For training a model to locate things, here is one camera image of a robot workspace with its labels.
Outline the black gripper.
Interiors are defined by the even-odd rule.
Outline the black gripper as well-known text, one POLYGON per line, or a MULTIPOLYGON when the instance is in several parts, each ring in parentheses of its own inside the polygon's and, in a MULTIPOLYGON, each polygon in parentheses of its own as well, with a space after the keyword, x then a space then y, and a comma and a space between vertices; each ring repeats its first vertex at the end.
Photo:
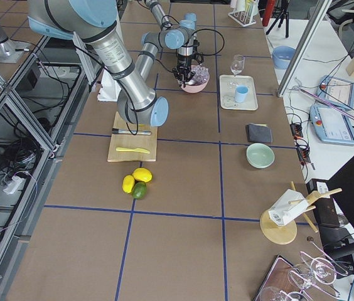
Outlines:
POLYGON ((198 47, 200 42, 197 40, 196 37, 193 38, 193 46, 192 46, 192 55, 191 59, 195 60, 199 65, 203 63, 203 53, 198 51, 198 47))
MULTIPOLYGON (((177 54, 176 68, 173 68, 172 72, 174 77, 177 79, 180 87, 185 87, 186 68, 191 68, 192 61, 193 60, 191 59, 191 55, 185 56, 185 55, 177 54)), ((195 74, 196 72, 194 71, 193 68, 191 68, 188 74, 187 82, 195 82, 195 74)))

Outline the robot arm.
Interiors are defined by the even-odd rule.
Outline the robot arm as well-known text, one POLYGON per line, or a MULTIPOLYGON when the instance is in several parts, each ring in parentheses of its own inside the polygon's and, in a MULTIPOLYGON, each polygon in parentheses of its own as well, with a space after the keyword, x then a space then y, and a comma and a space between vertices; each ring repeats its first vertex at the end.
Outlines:
POLYGON ((176 50, 177 66, 190 67, 195 60, 199 65, 203 63, 203 54, 198 52, 200 45, 196 33, 196 14, 187 13, 184 19, 173 25, 171 16, 166 15, 159 1, 144 1, 145 7, 152 12, 161 28, 159 44, 162 48, 176 50))
POLYGON ((164 97, 147 86, 146 78, 162 48, 177 50, 178 63, 173 69, 179 84, 194 75, 191 61, 196 55, 196 17, 186 14, 178 27, 168 21, 158 1, 146 1, 161 27, 158 33, 142 37, 143 49, 134 61, 117 32, 118 10, 115 1, 28 1, 30 28, 46 36, 71 40, 75 34, 90 45, 111 77, 120 85, 119 115, 131 124, 159 127, 168 117, 164 97))

